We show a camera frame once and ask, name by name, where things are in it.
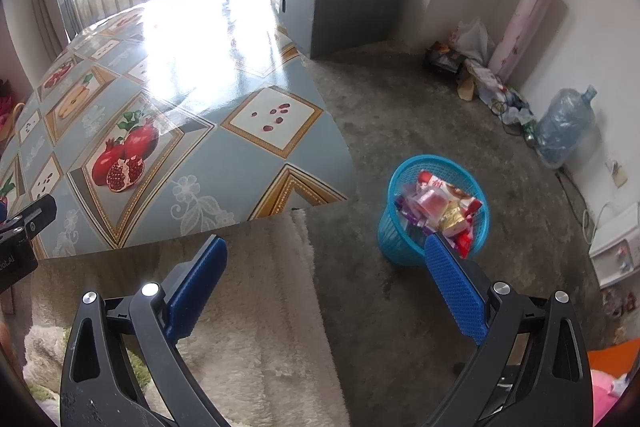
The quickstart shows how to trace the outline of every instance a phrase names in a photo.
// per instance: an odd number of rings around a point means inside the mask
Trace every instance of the concrete floor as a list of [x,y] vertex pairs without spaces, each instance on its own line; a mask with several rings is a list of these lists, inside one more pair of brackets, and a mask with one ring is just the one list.
[[410,156],[446,156],[488,197],[492,228],[476,261],[520,293],[571,295],[588,349],[610,344],[598,284],[558,181],[521,137],[507,136],[479,100],[386,44],[305,64],[345,137],[359,200],[308,211],[316,288],[353,427],[413,426],[453,384],[474,350],[424,268],[380,254],[376,227],[388,181]]

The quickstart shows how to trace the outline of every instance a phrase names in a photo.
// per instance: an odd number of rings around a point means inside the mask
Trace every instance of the blue bottle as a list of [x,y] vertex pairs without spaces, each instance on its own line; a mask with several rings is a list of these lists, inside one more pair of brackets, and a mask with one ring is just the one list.
[[589,86],[585,93],[561,89],[549,104],[545,116],[536,124],[536,149],[547,167],[558,169],[577,147],[595,122],[591,100],[597,91]]

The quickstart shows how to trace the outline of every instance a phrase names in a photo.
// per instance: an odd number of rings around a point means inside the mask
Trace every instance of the blue trash can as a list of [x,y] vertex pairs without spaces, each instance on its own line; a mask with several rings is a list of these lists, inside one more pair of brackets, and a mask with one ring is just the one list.
[[391,177],[386,195],[385,212],[378,225],[378,245],[382,253],[388,260],[396,264],[403,266],[424,265],[423,247],[416,244],[400,226],[398,212],[394,204],[396,196],[401,193],[402,185],[415,183],[420,171],[429,171],[482,201],[482,207],[474,217],[474,241],[469,251],[469,257],[478,253],[489,234],[490,215],[486,196],[473,176],[460,165],[441,156],[429,154],[409,158],[396,169]]

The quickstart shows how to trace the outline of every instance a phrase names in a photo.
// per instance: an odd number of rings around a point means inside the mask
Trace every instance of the white appliance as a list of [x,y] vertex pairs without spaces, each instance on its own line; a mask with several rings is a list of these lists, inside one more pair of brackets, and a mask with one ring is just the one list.
[[589,257],[600,288],[640,272],[640,213],[638,203],[596,230]]

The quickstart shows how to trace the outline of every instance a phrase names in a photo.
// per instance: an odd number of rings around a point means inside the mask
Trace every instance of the gray cabinet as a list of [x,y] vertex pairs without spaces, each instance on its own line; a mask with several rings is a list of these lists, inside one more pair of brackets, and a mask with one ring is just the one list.
[[280,0],[280,21],[311,58],[388,38],[400,0]]

